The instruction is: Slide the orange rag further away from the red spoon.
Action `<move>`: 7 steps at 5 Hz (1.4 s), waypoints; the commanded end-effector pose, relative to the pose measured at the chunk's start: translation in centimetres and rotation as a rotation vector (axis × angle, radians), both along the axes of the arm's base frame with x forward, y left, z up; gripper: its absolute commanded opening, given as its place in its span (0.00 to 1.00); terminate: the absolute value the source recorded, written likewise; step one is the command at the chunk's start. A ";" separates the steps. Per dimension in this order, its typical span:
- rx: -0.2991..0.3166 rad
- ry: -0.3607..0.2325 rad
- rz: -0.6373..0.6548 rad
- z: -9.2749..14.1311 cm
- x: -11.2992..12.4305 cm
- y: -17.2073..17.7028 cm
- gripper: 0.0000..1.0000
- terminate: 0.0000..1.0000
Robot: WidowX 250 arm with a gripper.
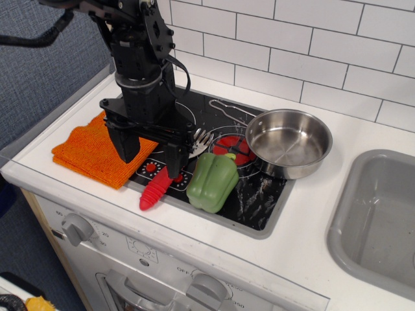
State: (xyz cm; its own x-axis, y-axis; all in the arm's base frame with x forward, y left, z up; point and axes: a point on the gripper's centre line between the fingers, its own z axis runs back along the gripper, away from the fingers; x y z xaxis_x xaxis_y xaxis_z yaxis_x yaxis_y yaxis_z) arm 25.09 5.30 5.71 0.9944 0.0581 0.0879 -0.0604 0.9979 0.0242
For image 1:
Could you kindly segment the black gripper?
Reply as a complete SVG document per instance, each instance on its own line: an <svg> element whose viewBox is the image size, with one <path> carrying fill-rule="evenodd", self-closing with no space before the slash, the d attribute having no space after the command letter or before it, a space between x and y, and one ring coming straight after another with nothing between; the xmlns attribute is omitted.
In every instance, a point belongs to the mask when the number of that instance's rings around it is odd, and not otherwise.
<svg viewBox="0 0 415 311"><path fill-rule="evenodd" d="M176 107L180 94L173 70L161 69L139 80L116 73L115 81L121 97L105 98L100 107L119 157L132 162L140 151L139 138L149 139L164 146L168 176L177 178L189 159L195 123Z"/></svg>

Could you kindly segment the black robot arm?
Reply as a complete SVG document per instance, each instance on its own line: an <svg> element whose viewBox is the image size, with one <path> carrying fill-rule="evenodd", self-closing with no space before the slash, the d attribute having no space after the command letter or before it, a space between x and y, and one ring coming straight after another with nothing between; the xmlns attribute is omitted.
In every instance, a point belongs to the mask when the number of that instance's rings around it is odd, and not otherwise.
<svg viewBox="0 0 415 311"><path fill-rule="evenodd" d="M159 143L170 178L186 166L193 150L195 124L176 109L186 93L176 90L171 56L174 32L164 22L157 1L43 1L53 8L76 10L97 24L115 63L122 96L103 99L105 122L119 157L129 163L140 151L140 138Z"/></svg>

